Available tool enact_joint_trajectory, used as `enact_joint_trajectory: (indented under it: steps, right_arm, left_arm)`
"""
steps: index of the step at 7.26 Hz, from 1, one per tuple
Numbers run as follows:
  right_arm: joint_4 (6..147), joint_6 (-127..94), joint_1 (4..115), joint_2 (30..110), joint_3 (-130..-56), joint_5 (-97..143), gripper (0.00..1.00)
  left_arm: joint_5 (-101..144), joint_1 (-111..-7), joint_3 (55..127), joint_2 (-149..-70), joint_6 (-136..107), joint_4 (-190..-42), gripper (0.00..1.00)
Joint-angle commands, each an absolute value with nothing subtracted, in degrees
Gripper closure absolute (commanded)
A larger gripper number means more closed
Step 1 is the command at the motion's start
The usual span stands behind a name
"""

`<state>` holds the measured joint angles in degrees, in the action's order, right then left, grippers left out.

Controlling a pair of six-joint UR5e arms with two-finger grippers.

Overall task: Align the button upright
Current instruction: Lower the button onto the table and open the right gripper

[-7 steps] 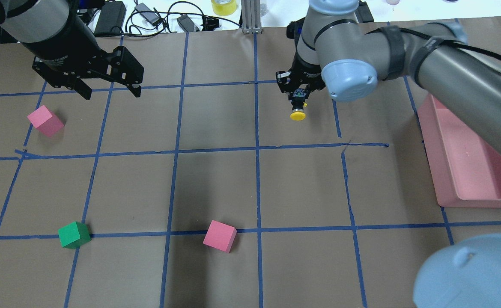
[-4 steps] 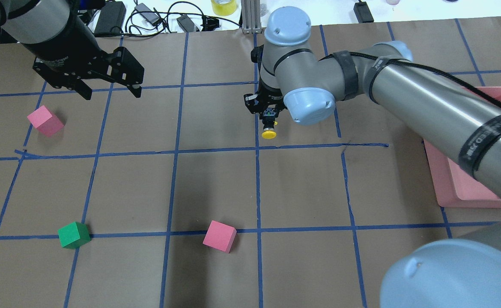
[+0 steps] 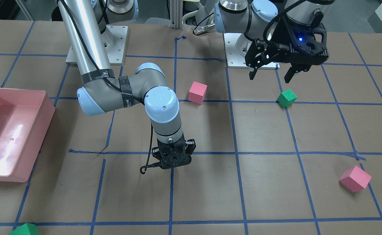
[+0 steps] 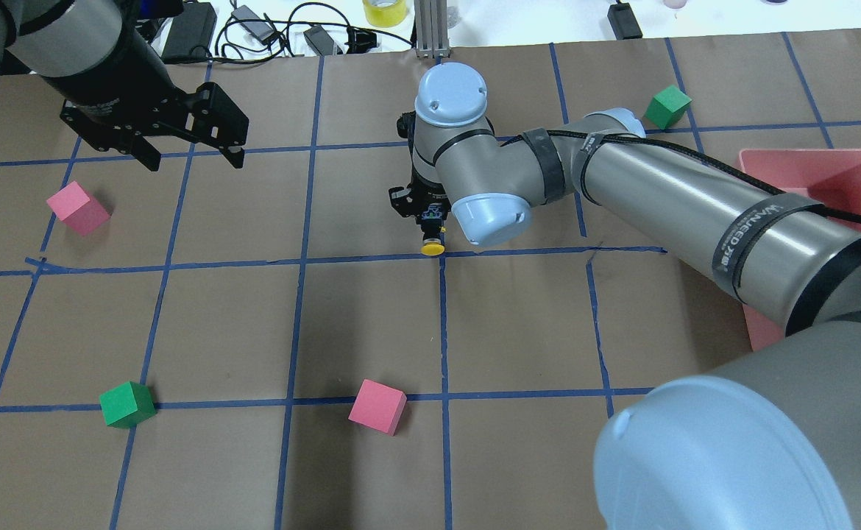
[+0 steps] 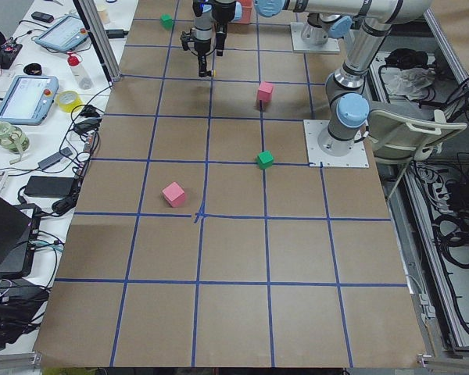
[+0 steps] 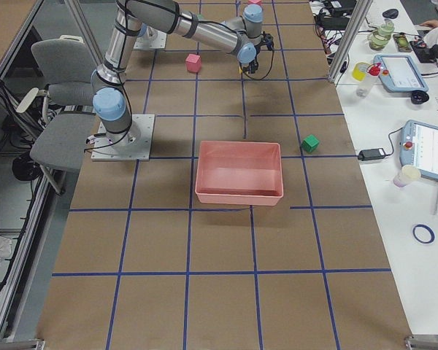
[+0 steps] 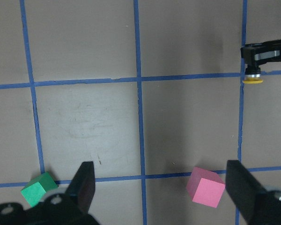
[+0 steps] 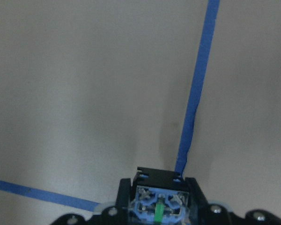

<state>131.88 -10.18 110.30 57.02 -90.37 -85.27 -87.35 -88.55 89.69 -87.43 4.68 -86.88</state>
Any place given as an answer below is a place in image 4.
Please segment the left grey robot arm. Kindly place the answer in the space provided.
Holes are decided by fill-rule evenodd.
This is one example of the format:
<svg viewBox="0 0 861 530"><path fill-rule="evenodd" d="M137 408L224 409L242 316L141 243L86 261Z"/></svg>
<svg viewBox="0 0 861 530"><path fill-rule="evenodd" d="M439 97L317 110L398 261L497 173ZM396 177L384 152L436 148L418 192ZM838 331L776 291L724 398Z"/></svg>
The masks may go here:
<svg viewBox="0 0 861 530"><path fill-rule="evenodd" d="M171 135L244 164L247 115L214 82L178 88L117 2L0 1L0 65L5 54L63 95L61 120L97 151L157 171L150 138Z"/></svg>

